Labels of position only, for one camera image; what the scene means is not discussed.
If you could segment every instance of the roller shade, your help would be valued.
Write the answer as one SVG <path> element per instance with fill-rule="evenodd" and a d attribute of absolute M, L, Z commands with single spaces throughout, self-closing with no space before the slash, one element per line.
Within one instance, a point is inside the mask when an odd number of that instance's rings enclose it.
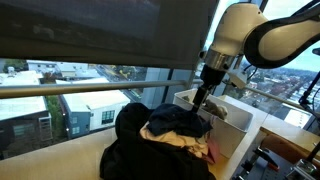
<path fill-rule="evenodd" d="M 0 57 L 192 69 L 217 0 L 0 0 Z"/>

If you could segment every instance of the robotic arm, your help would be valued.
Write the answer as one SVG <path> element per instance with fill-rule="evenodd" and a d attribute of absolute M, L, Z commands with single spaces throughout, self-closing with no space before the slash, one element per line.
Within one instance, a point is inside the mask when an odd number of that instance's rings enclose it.
<path fill-rule="evenodd" d="M 318 40 L 320 4 L 272 21 L 268 21 L 255 4 L 231 5 L 224 12 L 214 42 L 205 56 L 200 75 L 204 83 L 198 88 L 192 111 L 198 111 L 208 92 L 221 83 L 226 73 L 235 79 L 243 79 L 242 72 L 230 68 L 237 55 L 244 54 L 257 68 L 277 68 L 295 59 Z"/>

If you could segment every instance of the white box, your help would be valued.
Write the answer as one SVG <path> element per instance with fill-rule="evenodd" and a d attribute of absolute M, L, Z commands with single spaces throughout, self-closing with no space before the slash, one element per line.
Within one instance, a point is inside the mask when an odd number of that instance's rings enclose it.
<path fill-rule="evenodd" d="M 197 89 L 175 93 L 173 104 L 176 104 L 186 110 L 191 110 L 193 106 L 192 101 L 196 93 Z M 189 102 L 182 98 L 185 96 L 188 96 Z M 217 105 L 225 106 L 228 110 L 227 120 L 215 120 L 213 129 L 210 133 L 219 145 L 220 154 L 230 158 L 243 137 L 246 135 L 253 115 L 212 95 L 209 95 L 207 99 Z M 199 109 L 198 114 L 205 120 L 209 120 L 212 116 L 210 113 L 202 109 Z"/>

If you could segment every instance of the cable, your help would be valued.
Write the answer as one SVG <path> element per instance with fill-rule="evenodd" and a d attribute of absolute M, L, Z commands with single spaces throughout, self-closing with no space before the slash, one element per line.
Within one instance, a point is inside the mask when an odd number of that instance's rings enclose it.
<path fill-rule="evenodd" d="M 319 90 L 320 90 L 320 88 L 316 91 L 316 93 L 314 93 L 313 98 L 312 98 L 312 110 L 313 111 L 314 111 L 314 98 L 317 96 Z"/>
<path fill-rule="evenodd" d="M 291 15 L 292 16 L 296 16 L 300 13 L 303 13 L 304 11 L 308 10 L 309 8 L 311 8 L 312 6 L 316 5 L 317 3 L 319 3 L 320 0 L 313 0 L 313 1 L 310 1 L 308 4 L 306 4 L 305 6 L 303 6 L 302 8 L 300 8 L 298 11 L 296 11 L 295 13 L 293 13 Z"/>
<path fill-rule="evenodd" d="M 248 69 L 249 69 L 249 67 L 251 67 L 251 66 L 252 66 L 252 64 L 250 64 L 249 66 L 247 66 L 246 68 L 244 68 L 244 70 L 243 70 L 243 71 L 248 70 Z"/>
<path fill-rule="evenodd" d="M 252 76 L 257 72 L 258 68 L 256 67 L 256 69 L 253 71 L 253 73 L 248 77 L 247 81 L 249 81 Z"/>

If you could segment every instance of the sky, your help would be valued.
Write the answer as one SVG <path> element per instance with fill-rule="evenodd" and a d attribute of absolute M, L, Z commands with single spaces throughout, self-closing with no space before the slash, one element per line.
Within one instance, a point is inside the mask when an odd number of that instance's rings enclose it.
<path fill-rule="evenodd" d="M 215 29 L 218 26 L 219 20 L 225 9 L 233 3 L 237 3 L 239 0 L 221 0 L 217 9 L 217 14 L 212 22 L 211 30 L 206 42 L 207 47 L 210 46 Z M 310 0 L 269 0 L 268 4 L 263 12 L 264 16 L 268 20 L 273 20 L 282 17 L 291 16 L 295 11 L 302 6 L 310 2 Z M 293 69 L 304 69 L 310 71 L 320 70 L 320 56 L 312 53 L 312 49 L 320 48 L 320 41 L 310 46 L 304 52 L 302 52 L 295 60 L 286 64 L 284 67 Z"/>

